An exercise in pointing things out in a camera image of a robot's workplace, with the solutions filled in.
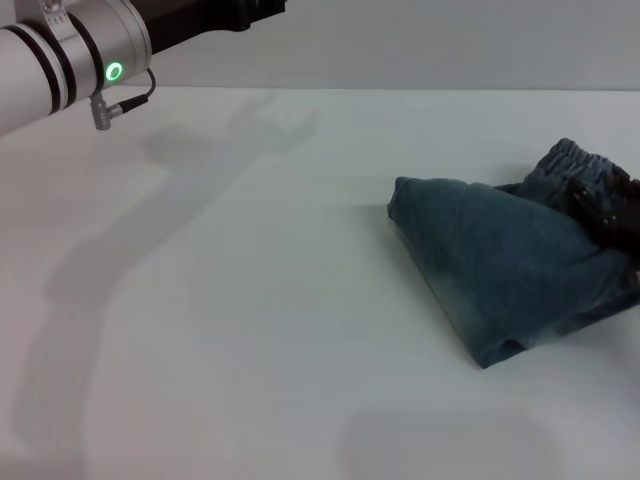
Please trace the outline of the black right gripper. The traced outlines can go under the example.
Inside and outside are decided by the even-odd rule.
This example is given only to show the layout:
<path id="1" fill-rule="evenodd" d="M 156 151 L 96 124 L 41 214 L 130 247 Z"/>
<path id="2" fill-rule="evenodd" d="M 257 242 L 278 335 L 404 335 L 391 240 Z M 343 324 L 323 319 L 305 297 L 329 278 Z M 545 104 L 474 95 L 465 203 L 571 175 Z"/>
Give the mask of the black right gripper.
<path id="1" fill-rule="evenodd" d="M 616 249 L 639 248 L 639 180 L 614 168 L 606 185 L 611 193 L 631 193 L 624 205 L 607 211 L 586 186 L 576 179 L 569 181 L 570 215 L 589 230 L 589 236 L 599 245 Z"/>

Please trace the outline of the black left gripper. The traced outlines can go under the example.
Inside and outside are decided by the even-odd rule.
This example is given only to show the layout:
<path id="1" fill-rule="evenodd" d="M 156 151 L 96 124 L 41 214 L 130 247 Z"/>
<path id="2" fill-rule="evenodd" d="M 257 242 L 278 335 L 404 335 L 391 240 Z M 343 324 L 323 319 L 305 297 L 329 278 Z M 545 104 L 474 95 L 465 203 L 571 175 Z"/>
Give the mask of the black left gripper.
<path id="1" fill-rule="evenodd" d="M 150 37 L 152 54 L 211 31 L 243 32 L 283 13 L 286 0 L 131 0 Z"/>

